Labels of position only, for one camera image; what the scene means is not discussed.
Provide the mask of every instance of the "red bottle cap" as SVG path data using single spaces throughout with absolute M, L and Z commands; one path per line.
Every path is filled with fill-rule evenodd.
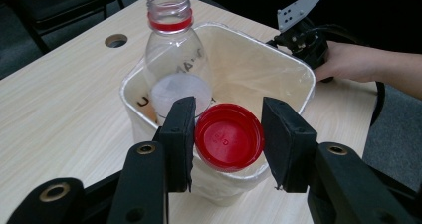
M 260 122 L 248 110 L 219 104 L 196 122 L 195 145 L 201 159 L 221 172 L 235 172 L 252 164 L 264 148 Z

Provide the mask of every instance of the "white plastic bin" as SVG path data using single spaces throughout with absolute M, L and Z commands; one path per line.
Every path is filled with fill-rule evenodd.
M 213 71 L 216 103 L 240 105 L 261 120 L 263 97 L 287 102 L 301 113 L 313 95 L 316 78 L 303 61 L 222 24 L 197 24 L 195 31 Z M 164 54 L 156 60 L 165 62 L 167 58 Z M 153 136 L 158 129 L 153 107 L 145 106 L 147 85 L 143 65 L 142 59 L 125 77 L 120 89 L 132 122 L 134 142 L 146 141 L 147 137 L 141 136 L 139 130 Z M 271 175 L 264 153 L 249 167 L 233 173 L 208 167 L 195 148 L 193 154 L 192 193 L 220 206 L 232 204 Z

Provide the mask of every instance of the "floor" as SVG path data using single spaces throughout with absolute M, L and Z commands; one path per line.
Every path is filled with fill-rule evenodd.
M 125 6 L 137 0 L 123 0 Z M 118 5 L 108 7 L 109 14 Z M 101 22 L 90 17 L 44 37 L 56 48 Z M 42 56 L 14 13 L 0 3 L 0 80 Z M 386 87 L 381 116 L 371 127 L 363 160 L 413 190 L 422 181 L 422 102 Z

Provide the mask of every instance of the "wooden table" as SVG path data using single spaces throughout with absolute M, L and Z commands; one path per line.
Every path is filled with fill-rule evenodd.
M 0 81 L 1 223 L 39 184 L 76 177 L 87 187 L 122 169 L 134 143 L 118 90 L 143 56 L 150 33 L 145 3 L 133 3 Z M 192 8 L 195 22 L 223 23 L 263 42 L 279 34 L 197 0 Z M 113 34 L 125 34 L 127 43 L 107 47 Z M 374 83 L 334 80 L 316 85 L 303 117 L 318 142 L 339 142 L 362 155 L 375 101 Z M 230 207 L 171 193 L 170 223 L 313 223 L 306 194 L 274 186 L 268 178 Z

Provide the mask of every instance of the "plastic bottle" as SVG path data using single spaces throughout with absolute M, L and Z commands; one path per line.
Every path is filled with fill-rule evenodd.
M 211 69 L 204 47 L 192 29 L 189 0 L 147 0 L 152 33 L 145 50 L 149 98 L 163 124 L 173 103 L 193 96 L 199 117 L 211 104 Z

